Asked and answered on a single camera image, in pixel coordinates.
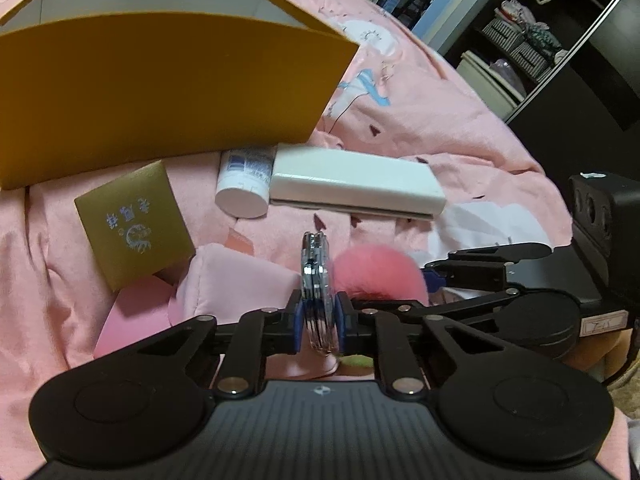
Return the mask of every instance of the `white power bank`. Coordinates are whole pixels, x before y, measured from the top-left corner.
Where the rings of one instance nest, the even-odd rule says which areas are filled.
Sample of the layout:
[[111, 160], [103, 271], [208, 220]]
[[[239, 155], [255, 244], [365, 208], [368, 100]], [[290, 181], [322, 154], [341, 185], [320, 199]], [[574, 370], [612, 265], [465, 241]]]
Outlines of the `white power bank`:
[[445, 196], [428, 164], [280, 144], [271, 175], [273, 204], [431, 219]]

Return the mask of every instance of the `black cabinet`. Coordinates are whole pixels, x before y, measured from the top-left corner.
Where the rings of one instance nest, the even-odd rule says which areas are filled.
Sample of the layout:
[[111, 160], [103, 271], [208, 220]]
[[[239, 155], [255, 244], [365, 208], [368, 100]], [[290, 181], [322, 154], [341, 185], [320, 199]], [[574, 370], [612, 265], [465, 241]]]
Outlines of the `black cabinet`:
[[[513, 60], [509, 52], [493, 44], [481, 31], [495, 18], [495, 10], [504, 0], [490, 0], [474, 18], [473, 22], [455, 41], [445, 54], [445, 58], [453, 66], [457, 66], [462, 53], [471, 50], [487, 62], [498, 58], [507, 59], [516, 70], [525, 90], [530, 93], [540, 83], [539, 78], [532, 78]], [[536, 0], [518, 0], [532, 11], [536, 20], [545, 22], [553, 35], [558, 38], [562, 47], [570, 50], [578, 40], [590, 29], [591, 25], [603, 13], [612, 0], [552, 0], [540, 5]]]
[[583, 40], [508, 121], [568, 204], [572, 174], [640, 180], [640, 0], [615, 0]]

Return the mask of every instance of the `pink fur pom-pom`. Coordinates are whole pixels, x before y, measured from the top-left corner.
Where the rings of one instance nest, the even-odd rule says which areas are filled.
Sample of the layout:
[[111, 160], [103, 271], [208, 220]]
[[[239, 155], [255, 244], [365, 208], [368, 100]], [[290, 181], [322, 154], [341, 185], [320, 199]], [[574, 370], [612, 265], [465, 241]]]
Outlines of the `pink fur pom-pom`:
[[334, 259], [334, 290], [361, 300], [418, 300], [428, 305], [418, 265], [386, 245], [350, 247]]

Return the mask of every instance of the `metal pivot screw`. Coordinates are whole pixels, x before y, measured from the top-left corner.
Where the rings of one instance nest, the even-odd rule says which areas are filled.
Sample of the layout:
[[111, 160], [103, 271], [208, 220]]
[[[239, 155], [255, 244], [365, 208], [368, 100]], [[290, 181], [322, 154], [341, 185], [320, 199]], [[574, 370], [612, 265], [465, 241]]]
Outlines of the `metal pivot screw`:
[[396, 379], [391, 386], [393, 386], [396, 392], [400, 392], [401, 394], [414, 395], [423, 390], [424, 383], [413, 377], [403, 377]]
[[249, 387], [249, 383], [242, 377], [225, 377], [218, 383], [218, 389], [226, 394], [241, 394]]

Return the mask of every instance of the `circular pad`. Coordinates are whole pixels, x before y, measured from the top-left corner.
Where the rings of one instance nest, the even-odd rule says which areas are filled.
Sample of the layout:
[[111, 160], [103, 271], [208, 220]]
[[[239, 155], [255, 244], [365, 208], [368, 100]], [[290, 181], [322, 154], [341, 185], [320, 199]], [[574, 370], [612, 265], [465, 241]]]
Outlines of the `circular pad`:
[[54, 377], [33, 397], [29, 420], [48, 459], [116, 469], [180, 446], [196, 433], [205, 407], [203, 391], [184, 370], [134, 354]]
[[595, 457], [614, 412], [607, 390], [588, 375], [511, 348], [456, 361], [438, 412], [465, 445], [536, 467]]
[[573, 347], [580, 331], [580, 311], [568, 296], [556, 292], [526, 294], [495, 314], [494, 335], [551, 358]]

